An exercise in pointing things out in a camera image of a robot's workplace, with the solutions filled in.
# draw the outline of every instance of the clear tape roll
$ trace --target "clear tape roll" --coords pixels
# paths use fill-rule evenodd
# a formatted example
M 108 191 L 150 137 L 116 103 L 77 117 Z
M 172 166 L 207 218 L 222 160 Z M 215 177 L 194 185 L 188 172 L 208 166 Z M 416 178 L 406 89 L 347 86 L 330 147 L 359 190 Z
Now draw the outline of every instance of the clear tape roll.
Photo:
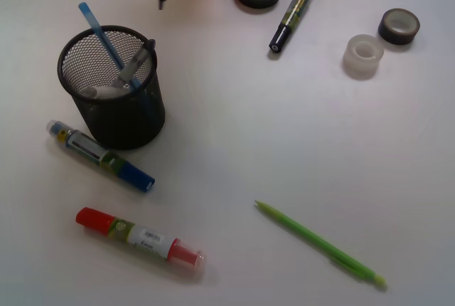
M 384 46 L 373 36 L 359 34 L 352 37 L 346 50 L 343 60 L 345 65 L 359 73 L 375 71 L 384 55 Z

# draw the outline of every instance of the label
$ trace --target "label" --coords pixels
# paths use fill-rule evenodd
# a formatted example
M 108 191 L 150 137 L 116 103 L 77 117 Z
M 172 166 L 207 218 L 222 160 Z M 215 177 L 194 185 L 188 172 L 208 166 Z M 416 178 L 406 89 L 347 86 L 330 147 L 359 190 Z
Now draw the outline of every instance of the label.
M 308 2 L 309 0 L 292 0 L 284 14 L 282 23 L 294 30 Z
M 108 153 L 107 149 L 99 146 L 98 143 L 90 139 L 87 135 L 78 131 L 70 136 L 67 146 L 97 165 L 100 165 L 101 159 Z
M 152 254 L 168 258 L 169 249 L 175 238 L 165 237 L 155 230 L 143 226 L 134 226 L 129 232 L 127 242 Z

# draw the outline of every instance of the green mechanical pencil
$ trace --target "green mechanical pencil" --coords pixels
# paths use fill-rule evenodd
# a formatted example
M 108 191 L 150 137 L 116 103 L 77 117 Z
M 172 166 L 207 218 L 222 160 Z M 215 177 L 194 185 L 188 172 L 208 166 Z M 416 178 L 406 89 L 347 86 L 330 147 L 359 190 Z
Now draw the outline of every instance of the green mechanical pencil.
M 333 262 L 339 264 L 341 267 L 354 274 L 354 276 L 360 278 L 361 280 L 368 281 L 369 283 L 374 283 L 382 289 L 387 287 L 385 279 L 382 276 L 376 274 L 371 269 L 365 267 L 362 263 L 354 260 L 349 255 L 335 248 L 329 242 L 317 236 L 312 231 L 298 224 L 296 221 L 290 219 L 288 216 L 272 208 L 266 203 L 262 203 L 260 201 L 255 201 L 255 203 L 257 204 L 259 210 L 263 211 L 278 223 L 297 233 L 305 240 L 321 249 Z

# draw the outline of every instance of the red cap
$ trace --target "red cap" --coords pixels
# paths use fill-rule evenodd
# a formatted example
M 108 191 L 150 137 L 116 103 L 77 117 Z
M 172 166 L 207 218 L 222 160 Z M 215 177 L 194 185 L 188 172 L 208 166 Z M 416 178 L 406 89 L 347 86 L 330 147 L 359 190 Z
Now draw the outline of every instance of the red cap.
M 105 236 L 113 220 L 115 220 L 114 216 L 91 208 L 83 208 L 76 216 L 77 223 L 99 231 Z

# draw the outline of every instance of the pen cap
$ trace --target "pen cap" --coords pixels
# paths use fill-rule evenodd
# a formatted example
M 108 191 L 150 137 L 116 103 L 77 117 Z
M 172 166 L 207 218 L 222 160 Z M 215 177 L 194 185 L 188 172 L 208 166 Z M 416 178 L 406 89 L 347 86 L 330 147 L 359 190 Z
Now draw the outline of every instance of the pen cap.
M 49 132 L 50 135 L 53 135 L 54 137 L 57 137 L 58 136 L 58 133 L 61 131 L 61 130 L 65 130 L 67 133 L 68 132 L 72 132 L 74 129 L 71 128 L 70 126 L 68 125 L 65 125 L 63 122 L 61 121 L 55 121 L 55 120 L 51 120 L 49 121 L 49 123 L 47 124 L 47 126 L 45 126 L 45 128 L 47 129 L 47 131 Z
M 99 231 L 104 236 L 107 236 L 113 220 L 115 220 L 114 216 L 91 208 L 83 208 L 76 215 L 76 223 Z
M 168 252 L 168 261 L 190 269 L 195 274 L 203 272 L 205 260 L 206 256 L 202 251 L 193 250 L 178 238 L 174 240 Z
M 127 183 L 135 186 L 142 192 L 147 192 L 150 190 L 151 186 L 155 182 L 155 179 L 137 167 L 131 165 L 129 162 L 125 162 L 117 176 L 120 179 L 125 180 Z

